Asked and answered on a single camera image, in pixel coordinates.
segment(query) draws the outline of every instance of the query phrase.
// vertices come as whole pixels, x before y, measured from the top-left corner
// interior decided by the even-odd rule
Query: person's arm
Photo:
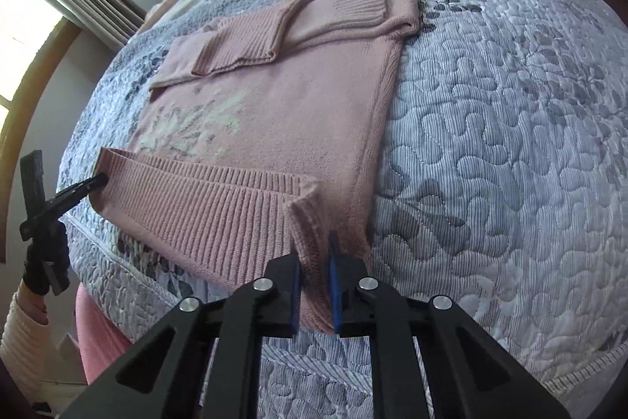
[[[44,299],[34,294],[22,281],[13,296],[4,325],[0,358],[30,403],[40,387],[48,343],[48,315]]]

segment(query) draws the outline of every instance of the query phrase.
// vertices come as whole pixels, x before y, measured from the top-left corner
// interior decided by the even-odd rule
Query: sweater sleeve
[[[0,358],[21,393],[32,403],[42,380],[49,326],[28,316],[13,296],[4,325]]]

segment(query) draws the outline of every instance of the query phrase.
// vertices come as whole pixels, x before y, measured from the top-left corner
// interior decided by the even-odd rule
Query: folded sweater
[[[288,0],[177,38],[128,151],[103,150],[94,209],[230,289],[294,245],[301,320],[331,330],[327,234],[369,260],[365,226],[417,0]]]

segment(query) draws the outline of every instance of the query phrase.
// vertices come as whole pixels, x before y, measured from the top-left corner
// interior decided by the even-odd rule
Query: black glove
[[[70,285],[69,252],[68,237],[63,222],[56,221],[48,227],[46,232],[35,234],[33,242],[26,251],[22,277],[28,289],[41,296],[48,293],[51,284],[54,284],[55,295],[66,290]],[[44,269],[44,265],[49,268],[49,273]]]

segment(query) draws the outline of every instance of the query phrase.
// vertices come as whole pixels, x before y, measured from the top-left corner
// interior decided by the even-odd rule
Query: bed
[[[155,7],[99,82],[59,188],[89,175],[101,147],[126,146],[175,37],[277,1]],[[601,0],[420,9],[382,140],[373,274],[416,299],[451,296],[573,417],[587,417],[628,358],[626,27]],[[87,204],[65,221],[74,270],[131,340],[183,297],[228,295]],[[371,417],[367,341],[307,330],[266,340],[258,415]]]

